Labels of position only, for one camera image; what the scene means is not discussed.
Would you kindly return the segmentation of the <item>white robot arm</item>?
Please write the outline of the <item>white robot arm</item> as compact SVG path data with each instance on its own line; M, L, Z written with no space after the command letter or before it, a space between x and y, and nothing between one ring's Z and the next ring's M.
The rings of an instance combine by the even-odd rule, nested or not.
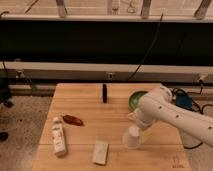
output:
M165 86L145 93L139 99L133 118L142 130L161 120L213 147L213 118L173 105L172 92Z

